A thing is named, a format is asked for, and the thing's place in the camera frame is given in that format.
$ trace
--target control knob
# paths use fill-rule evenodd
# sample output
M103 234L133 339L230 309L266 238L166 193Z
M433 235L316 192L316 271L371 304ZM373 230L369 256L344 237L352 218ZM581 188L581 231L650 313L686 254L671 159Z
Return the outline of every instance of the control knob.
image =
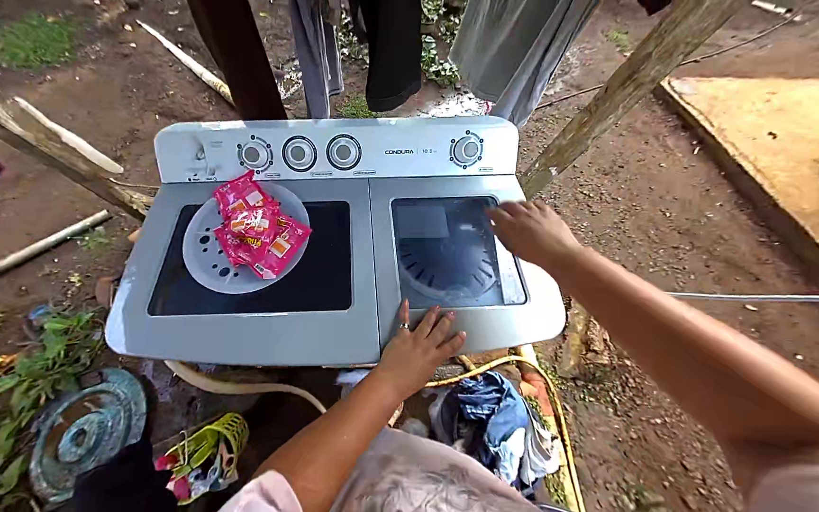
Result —
M362 148L358 140L350 135L337 135L328 143L328 162L340 170L349 170L358 165Z
M270 165L270 145L261 139L249 142L242 147L239 159L249 169L261 172Z
M283 144L283 161L296 172L305 172L318 160L315 145L302 135L295 135Z
M482 142L475 135L461 137L450 151L454 161L463 166L470 165L480 159Z

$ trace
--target hand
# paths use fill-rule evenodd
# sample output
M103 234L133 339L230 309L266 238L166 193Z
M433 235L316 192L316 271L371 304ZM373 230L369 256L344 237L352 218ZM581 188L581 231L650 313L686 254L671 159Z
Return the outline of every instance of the hand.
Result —
M410 302L400 304L399 321L409 324ZM451 311L438 320L438 306L428 309L425 316L412 331L398 329L388 346L384 347L381 361L371 371L369 377L391 386L406 400L422 389L445 359L456 355L466 341L466 332L450 334L450 324L454 320Z
M504 247L542 268L582 248L571 228L542 201L502 203L486 213Z

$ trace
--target dirt ground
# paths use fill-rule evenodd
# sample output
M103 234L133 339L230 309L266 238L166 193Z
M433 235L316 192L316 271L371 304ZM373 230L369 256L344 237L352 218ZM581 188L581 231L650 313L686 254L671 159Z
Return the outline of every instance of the dirt ground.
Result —
M159 129L178 121L235 119L236 114L135 24L135 19L145 21L216 69L185 3L135 4L137 9L125 11L125 3L118 0L104 0L100 6L86 0L0 0L0 24L21 17L31 6L48 15L70 12L85 20L83 45L73 64L34 73L0 67L0 100L27 99L124 165L120 180L154 185L159 178L152 140ZM256 21L271 64L289 62L294 50L288 3L260 0L254 7L256 13L267 14ZM683 66L676 74L819 77L819 2L809 3L804 16L802 22L728 54ZM604 0L565 56L547 98L601 82L626 51L609 41L608 32L626 31L635 45L659 17L646 17L631 0ZM728 46L779 21L749 6L699 53ZM124 24L133 31L124 30ZM361 66L347 62L344 72L346 91L333 100L334 110L348 97L362 94ZM414 115L448 92L426 84L394 115ZM579 96L533 115L520 133L519 169L526 168L589 98ZM291 118L304 117L301 92L285 103ZM585 243L664 290L819 292L799 262L705 157L703 148L697 148L695 137L676 116L654 99L644 99L542 197ZM107 206L1 142L0 159L7 168L0 177L0 257ZM108 246L85 250L69 242L1 276L0 309L6 311L8 322L0 336L0 352L17 350L15 343L23 340L20 319L34 305L67 294L73 302L89 301L98 276L119 275L130 248L126 235L135 227L135 221L117 213L106 224L112 240ZM79 286L72 273L81 278ZM694 305L819 378L819 306L758 304L752 311L735 302ZM558 342L540 344L550 364L557 361ZM741 498L709 434L613 345L598 341L589 348L581 376L562 386L587 507L631 510L636 494L652 492L672 510L740 508ZM156 394L155 417L160 420L154 440L223 410L246 410L256 401L208 397L180 383L160 362L112 355L106 363L128 366L150 380ZM329 382L331 372L290 378ZM273 430L270 437L286 438L293 425L275 426L265 418L276 417L274 411L292 403L264 399L264 413L256 420L259 428ZM305 416L309 421L310 411Z

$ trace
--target drain hose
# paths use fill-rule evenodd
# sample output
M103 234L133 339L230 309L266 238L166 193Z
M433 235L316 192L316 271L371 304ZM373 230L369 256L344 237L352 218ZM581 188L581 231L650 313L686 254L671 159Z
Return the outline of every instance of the drain hose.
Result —
M179 376L183 381L203 389L209 393L217 394L259 394L259 393L292 393L308 400L322 414L328 410L312 393L289 384L277 383L231 383L219 381L215 378L202 374L198 370L179 363L178 361L164 361L166 366Z

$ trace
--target pink shirt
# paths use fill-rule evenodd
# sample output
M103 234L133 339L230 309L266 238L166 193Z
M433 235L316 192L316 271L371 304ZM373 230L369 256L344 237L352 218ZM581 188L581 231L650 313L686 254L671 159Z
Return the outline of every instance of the pink shirt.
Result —
M538 510L472 457L428 439L386 428L359 458L331 510L435 512ZM819 466L769 472L751 495L750 512L819 510ZM302 512L276 471L248 482L220 512Z

